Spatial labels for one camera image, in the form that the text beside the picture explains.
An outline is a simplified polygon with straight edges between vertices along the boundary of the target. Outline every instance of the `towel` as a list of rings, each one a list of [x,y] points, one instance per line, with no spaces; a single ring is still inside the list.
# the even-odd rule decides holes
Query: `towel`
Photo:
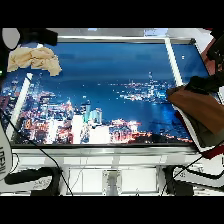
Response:
[[[51,49],[46,47],[18,47],[10,53],[8,72],[16,71],[18,68],[27,68],[28,66],[31,66],[32,69],[48,70],[50,76],[59,75],[59,72],[62,70],[58,57],[54,55]]]

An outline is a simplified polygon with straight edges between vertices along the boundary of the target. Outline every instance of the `screen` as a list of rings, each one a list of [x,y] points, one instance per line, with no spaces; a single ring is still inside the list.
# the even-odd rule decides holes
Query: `screen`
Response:
[[[166,100],[175,87],[165,44],[58,43],[62,71],[19,68],[7,75],[0,106],[12,116],[32,73],[16,127],[39,144],[192,142]],[[16,133],[15,144],[26,144]]]

